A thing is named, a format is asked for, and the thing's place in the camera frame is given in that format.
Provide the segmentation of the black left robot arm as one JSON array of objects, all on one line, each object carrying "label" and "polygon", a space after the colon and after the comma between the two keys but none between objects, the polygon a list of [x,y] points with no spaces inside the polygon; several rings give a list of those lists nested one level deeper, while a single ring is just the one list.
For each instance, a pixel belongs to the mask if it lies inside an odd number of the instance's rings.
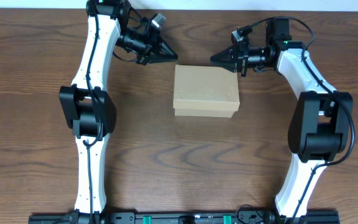
[{"label": "black left robot arm", "polygon": [[135,54],[134,63],[174,62],[178,55],[160,35],[166,18],[138,16],[129,1],[88,1],[88,33],[80,67],[59,100],[78,150],[78,193],[74,211],[59,223],[107,223],[104,189],[105,155],[117,109],[108,94],[108,75],[115,47]]}]

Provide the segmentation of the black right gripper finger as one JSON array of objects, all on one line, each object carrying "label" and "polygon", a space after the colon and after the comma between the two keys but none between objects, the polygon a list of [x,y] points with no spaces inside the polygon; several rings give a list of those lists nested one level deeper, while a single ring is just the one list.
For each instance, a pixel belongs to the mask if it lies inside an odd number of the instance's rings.
[{"label": "black right gripper finger", "polygon": [[225,62],[225,61],[220,61],[220,60],[212,60],[211,61],[212,65],[224,68],[230,72],[233,73],[237,73],[237,63],[236,62]]},{"label": "black right gripper finger", "polygon": [[236,62],[237,61],[237,46],[232,45],[227,49],[219,52],[210,57],[210,61],[212,62]]}]

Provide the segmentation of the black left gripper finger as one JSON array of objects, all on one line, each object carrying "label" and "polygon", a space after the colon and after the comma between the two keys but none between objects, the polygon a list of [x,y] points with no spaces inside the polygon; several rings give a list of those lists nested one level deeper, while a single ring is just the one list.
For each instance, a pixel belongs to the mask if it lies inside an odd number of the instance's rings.
[{"label": "black left gripper finger", "polygon": [[149,55],[148,63],[164,63],[164,62],[174,62],[178,59],[177,54],[152,54]]},{"label": "black left gripper finger", "polygon": [[177,56],[176,52],[164,41],[162,37],[158,38],[158,52],[162,55]]}]

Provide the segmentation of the cardboard box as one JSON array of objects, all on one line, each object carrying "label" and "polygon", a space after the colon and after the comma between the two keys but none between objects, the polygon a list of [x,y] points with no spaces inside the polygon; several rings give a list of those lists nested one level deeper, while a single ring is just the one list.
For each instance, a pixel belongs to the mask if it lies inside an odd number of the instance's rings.
[{"label": "cardboard box", "polygon": [[173,90],[175,116],[231,118],[239,110],[237,74],[221,67],[176,65]]}]

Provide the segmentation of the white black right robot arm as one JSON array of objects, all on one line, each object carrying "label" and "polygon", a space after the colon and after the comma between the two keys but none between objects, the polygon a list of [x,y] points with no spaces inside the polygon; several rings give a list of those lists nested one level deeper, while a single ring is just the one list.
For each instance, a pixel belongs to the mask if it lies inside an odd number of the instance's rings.
[{"label": "white black right robot arm", "polygon": [[213,65],[246,76],[273,70],[285,77],[297,104],[288,128],[291,163],[273,208],[241,205],[234,214],[239,223],[339,223],[330,209],[308,209],[308,201],[325,168],[344,162],[354,148],[356,131],[350,93],[338,91],[314,66],[309,44],[293,40],[291,19],[268,17],[265,45],[250,45],[253,25],[239,27],[231,34],[232,45],[213,55]]}]

